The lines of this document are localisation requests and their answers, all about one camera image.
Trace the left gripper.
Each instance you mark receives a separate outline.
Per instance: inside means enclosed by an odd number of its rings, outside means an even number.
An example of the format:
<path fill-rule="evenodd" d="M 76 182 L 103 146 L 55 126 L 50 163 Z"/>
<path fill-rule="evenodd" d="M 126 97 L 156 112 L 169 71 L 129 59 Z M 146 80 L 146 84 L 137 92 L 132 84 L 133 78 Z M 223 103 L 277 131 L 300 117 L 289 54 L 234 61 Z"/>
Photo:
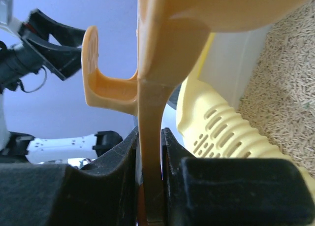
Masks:
<path fill-rule="evenodd" d="M 81 46 L 85 30 L 61 24 L 48 17 L 41 10 L 33 10 L 26 28 L 37 36 L 23 36 L 21 40 L 26 43 L 41 60 L 37 60 L 30 49 L 22 43 L 7 47 L 0 42 L 0 91 L 5 89 L 16 91 L 20 88 L 25 92 L 22 77 L 29 73 L 37 75 L 44 70 L 42 84 L 33 89 L 38 91 L 47 81 L 47 71 L 44 65 L 61 80 L 66 80 L 81 69 Z M 59 44 L 49 42 L 52 35 Z"/>

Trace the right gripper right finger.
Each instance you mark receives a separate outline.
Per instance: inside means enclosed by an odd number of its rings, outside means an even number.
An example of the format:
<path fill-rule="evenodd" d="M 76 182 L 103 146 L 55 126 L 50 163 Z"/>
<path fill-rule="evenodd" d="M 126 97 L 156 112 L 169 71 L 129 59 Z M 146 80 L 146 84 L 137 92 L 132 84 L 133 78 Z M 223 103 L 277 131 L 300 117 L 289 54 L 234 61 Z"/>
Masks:
<path fill-rule="evenodd" d="M 283 159 L 200 159 L 161 132 L 169 226 L 305 226 L 315 205 L 297 167 Z"/>

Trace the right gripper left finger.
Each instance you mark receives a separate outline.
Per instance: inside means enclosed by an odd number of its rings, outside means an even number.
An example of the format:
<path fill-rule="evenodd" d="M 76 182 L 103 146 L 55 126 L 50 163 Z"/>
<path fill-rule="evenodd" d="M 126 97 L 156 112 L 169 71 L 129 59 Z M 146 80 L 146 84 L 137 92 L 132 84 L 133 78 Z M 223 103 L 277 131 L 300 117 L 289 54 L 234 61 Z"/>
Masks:
<path fill-rule="evenodd" d="M 3 226 L 133 226 L 140 184 L 138 129 L 76 169 L 66 164 L 0 166 Z"/>

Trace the yellow litter box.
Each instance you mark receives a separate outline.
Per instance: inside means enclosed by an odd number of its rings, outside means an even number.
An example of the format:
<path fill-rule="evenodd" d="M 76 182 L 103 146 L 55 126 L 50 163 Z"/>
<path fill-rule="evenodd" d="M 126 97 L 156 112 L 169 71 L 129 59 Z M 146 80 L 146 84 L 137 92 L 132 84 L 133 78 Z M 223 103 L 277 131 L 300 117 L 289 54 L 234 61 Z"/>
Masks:
<path fill-rule="evenodd" d="M 210 34 L 181 85 L 176 126 L 198 158 L 278 158 L 292 161 L 235 110 L 262 51 L 267 29 Z"/>

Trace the orange litter scoop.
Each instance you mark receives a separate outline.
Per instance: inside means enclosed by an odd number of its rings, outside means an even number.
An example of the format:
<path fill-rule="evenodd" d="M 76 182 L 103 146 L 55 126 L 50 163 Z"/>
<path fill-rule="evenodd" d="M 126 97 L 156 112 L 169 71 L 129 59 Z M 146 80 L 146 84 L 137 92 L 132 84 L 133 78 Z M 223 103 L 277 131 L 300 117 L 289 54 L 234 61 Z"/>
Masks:
<path fill-rule="evenodd" d="M 137 71 L 110 78 L 98 69 L 98 31 L 88 27 L 81 53 L 87 105 L 136 115 L 145 221 L 164 225 L 160 128 L 175 88 L 191 72 L 212 32 L 243 32 L 276 22 L 307 0 L 138 0 Z"/>

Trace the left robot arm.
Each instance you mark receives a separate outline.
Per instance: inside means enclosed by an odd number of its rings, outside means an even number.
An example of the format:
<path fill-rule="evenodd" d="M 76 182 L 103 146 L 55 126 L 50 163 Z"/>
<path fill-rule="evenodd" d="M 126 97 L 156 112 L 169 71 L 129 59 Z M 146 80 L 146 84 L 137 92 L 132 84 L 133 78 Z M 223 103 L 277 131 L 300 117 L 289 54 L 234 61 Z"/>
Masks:
<path fill-rule="evenodd" d="M 7 47 L 0 45 L 0 89 L 23 89 L 22 77 L 53 73 L 66 80 L 81 68 L 81 44 L 85 31 L 51 19 L 39 9 L 25 22 L 14 18 L 12 10 L 2 9 L 0 27 L 20 39 Z M 2 163 L 47 161 L 66 162 L 71 158 L 96 159 L 122 141 L 115 131 L 101 131 L 82 137 L 42 139 L 10 132 L 0 120 L 0 161 Z"/>

